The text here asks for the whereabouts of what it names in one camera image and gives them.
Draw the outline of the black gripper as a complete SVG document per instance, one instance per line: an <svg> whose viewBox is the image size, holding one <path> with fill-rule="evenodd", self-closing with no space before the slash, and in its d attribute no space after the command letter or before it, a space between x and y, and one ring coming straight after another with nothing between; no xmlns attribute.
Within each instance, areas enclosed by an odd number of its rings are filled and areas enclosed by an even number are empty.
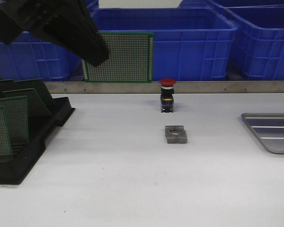
<svg viewBox="0 0 284 227"><path fill-rule="evenodd" d="M109 59L108 48L82 0L7 0L0 7L0 40L24 31L57 44L92 66Z"/></svg>

